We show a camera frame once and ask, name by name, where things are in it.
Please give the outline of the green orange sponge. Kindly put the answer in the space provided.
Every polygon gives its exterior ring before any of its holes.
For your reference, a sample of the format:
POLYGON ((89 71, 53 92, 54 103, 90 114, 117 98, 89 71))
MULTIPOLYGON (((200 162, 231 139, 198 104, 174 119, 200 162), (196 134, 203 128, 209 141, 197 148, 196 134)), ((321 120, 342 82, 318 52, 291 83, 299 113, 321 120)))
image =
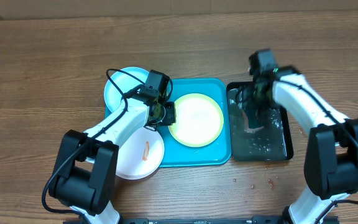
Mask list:
POLYGON ((241 111, 244 119, 244 131, 247 133, 254 133, 261 130, 264 126, 259 121, 257 110, 244 109, 241 111))

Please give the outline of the yellow-green plate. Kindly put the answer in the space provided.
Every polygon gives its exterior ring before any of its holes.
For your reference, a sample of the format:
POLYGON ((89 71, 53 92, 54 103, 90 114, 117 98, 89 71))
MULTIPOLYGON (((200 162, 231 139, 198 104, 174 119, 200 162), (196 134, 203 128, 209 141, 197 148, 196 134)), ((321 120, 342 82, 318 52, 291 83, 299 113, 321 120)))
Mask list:
POLYGON ((172 137, 188 147, 204 147, 215 141, 223 130, 221 107, 211 97, 190 93, 175 101, 176 121, 168 127, 172 137))

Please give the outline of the light blue plate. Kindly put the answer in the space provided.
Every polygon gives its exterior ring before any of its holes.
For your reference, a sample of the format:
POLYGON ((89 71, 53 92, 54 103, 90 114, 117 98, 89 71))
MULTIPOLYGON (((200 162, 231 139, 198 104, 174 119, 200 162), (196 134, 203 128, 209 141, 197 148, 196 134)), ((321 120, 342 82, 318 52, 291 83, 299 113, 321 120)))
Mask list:
MULTIPOLYGON (((122 68, 121 70, 133 75, 143 83, 146 82, 146 79, 149 75, 149 71, 139 67, 126 67, 122 68)), ((111 80, 123 93, 127 93, 130 89, 141 84, 140 81, 121 72, 113 72, 111 75, 111 80)), ((121 94, 109 80, 107 80, 107 83, 104 87, 104 102, 106 104, 107 114, 112 113, 121 104, 121 94)))

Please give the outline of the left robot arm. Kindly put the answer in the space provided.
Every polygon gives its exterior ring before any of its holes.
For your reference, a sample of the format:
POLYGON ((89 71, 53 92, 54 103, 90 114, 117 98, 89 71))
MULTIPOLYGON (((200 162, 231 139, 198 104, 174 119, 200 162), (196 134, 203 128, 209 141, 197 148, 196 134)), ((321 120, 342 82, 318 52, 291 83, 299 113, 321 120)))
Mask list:
POLYGON ((169 100, 173 82, 166 74, 151 70, 142 81, 109 68, 106 76, 119 93, 119 107, 84 133, 65 133, 42 192, 44 209, 75 214, 78 223, 122 223, 111 203, 120 147, 140 128, 156 131, 176 121, 169 100))

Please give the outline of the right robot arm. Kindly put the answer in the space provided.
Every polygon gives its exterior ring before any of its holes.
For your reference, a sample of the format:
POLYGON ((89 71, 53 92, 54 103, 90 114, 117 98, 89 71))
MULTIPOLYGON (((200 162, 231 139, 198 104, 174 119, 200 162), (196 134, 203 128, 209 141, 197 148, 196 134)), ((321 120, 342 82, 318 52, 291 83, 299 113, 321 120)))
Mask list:
POLYGON ((308 135, 303 173, 306 187, 272 223, 338 223, 328 213, 358 192, 358 118, 350 119, 327 103, 292 65, 281 67, 270 49, 249 56, 253 81, 235 96, 245 128, 262 128, 264 112, 286 109, 308 135))

